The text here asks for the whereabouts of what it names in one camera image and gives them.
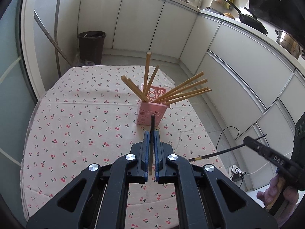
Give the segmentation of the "right gloved hand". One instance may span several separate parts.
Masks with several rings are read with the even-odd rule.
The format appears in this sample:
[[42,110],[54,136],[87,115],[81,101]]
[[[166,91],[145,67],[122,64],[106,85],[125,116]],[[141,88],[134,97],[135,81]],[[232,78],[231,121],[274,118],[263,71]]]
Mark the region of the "right gloved hand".
[[284,197],[287,205],[281,214],[276,217],[279,228],[304,228],[304,196],[300,203],[299,192],[292,186],[287,186],[284,191],[279,190],[280,177],[277,175],[269,182],[269,187],[264,191],[258,191],[256,197],[263,202],[265,207],[275,204],[275,199]]

